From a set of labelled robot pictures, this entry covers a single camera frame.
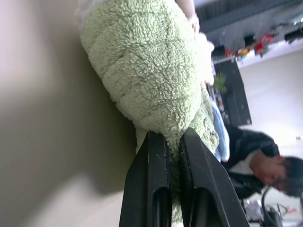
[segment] green towel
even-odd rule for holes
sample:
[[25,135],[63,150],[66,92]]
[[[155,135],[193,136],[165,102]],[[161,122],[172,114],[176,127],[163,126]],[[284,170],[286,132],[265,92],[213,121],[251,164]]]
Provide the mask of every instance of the green towel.
[[181,222],[179,140],[191,127],[212,152],[218,145],[193,31],[174,0],[98,2],[93,10],[82,5],[83,47],[117,108],[137,128],[166,138],[173,176],[172,222]]

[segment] light blue cloth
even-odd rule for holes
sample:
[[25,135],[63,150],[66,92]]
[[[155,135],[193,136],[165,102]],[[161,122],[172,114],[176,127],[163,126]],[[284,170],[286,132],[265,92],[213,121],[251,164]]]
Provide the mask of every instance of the light blue cloth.
[[211,97],[209,98],[212,104],[212,110],[214,115],[214,129],[219,135],[219,145],[216,148],[216,152],[214,155],[219,160],[219,162],[221,161],[227,162],[230,156],[229,136],[225,128],[217,103]]

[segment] white shirt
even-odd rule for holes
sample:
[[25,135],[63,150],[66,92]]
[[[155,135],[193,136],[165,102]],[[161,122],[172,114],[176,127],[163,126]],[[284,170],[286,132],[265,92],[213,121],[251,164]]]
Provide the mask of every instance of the white shirt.
[[256,153],[257,151],[250,153],[245,160],[238,162],[233,168],[229,169],[229,172],[235,174],[254,175],[250,168],[250,162]]

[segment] beige wall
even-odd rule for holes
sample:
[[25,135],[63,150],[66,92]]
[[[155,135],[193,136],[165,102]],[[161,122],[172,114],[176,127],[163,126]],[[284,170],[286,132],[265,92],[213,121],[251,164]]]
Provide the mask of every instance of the beige wall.
[[[280,153],[303,158],[303,51],[241,68],[252,125],[245,128],[272,136]],[[299,201],[272,191],[269,203],[280,202],[298,209],[286,218],[301,218]]]
[[118,224],[134,129],[80,45],[75,6],[0,1],[1,227]]

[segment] black jacket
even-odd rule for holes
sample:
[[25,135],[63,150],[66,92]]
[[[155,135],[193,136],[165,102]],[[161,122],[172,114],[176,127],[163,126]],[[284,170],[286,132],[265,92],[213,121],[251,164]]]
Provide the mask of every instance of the black jacket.
[[250,197],[252,194],[261,193],[264,185],[254,176],[230,173],[228,170],[238,162],[243,161],[254,151],[262,150],[266,156],[279,155],[278,146],[268,135],[261,132],[241,130],[237,127],[225,126],[230,137],[230,158],[222,163],[227,170],[236,193],[240,199]]

